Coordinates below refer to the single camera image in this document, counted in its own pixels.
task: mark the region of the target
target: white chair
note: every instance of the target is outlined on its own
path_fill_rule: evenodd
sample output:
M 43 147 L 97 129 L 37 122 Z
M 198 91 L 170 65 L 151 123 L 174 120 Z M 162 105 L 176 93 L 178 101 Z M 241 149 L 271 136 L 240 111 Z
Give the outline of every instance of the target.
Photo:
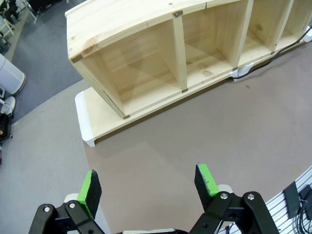
M 0 32 L 2 32 L 3 37 L 6 37 L 9 33 L 11 33 L 12 35 L 14 35 L 13 29 L 14 29 L 14 25 L 11 24 L 9 21 L 7 21 L 6 19 L 0 17 Z

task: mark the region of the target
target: white bracket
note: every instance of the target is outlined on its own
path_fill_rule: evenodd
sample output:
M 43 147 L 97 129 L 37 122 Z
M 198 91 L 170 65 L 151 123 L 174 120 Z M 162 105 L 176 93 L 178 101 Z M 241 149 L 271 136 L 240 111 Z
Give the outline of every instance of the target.
M 305 41 L 305 42 L 309 42 L 309 41 L 311 41 L 312 40 L 312 29 L 303 37 L 303 40 Z
M 232 72 L 230 72 L 231 77 L 236 78 L 243 76 L 244 74 L 248 73 L 249 70 L 254 66 L 254 63 L 249 63 L 243 67 L 240 67 Z

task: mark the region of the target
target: silver bolt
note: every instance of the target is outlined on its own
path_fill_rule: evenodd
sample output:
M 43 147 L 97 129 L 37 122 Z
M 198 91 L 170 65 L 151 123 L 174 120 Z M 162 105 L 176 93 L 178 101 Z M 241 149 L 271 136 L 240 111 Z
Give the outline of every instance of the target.
M 227 198 L 228 198 L 228 195 L 223 193 L 223 194 L 221 194 L 220 198 L 221 198 L 221 199 L 227 199 Z
M 46 206 L 46 207 L 44 207 L 44 212 L 49 212 L 50 211 L 50 207 L 48 207 L 48 206 Z
M 254 200 L 254 195 L 253 194 L 249 194 L 247 197 L 249 200 Z
M 70 203 L 70 204 L 69 204 L 69 207 L 70 207 L 70 208 L 74 208 L 74 207 L 75 207 L 75 204 L 74 204 L 74 203 Z

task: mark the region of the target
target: white container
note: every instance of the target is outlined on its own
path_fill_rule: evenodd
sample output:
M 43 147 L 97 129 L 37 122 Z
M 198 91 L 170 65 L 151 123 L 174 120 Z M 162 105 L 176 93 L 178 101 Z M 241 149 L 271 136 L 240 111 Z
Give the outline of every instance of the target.
M 25 81 L 25 74 L 0 54 L 0 86 L 8 93 L 15 94 Z

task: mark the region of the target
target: brown floor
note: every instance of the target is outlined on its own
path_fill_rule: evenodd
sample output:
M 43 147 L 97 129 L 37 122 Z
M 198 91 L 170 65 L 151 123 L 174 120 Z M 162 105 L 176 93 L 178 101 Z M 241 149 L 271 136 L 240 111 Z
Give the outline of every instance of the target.
M 193 180 L 207 163 L 216 182 L 265 201 L 312 164 L 312 43 L 241 82 L 227 82 L 132 128 L 85 144 L 112 233 L 189 230 L 203 213 Z

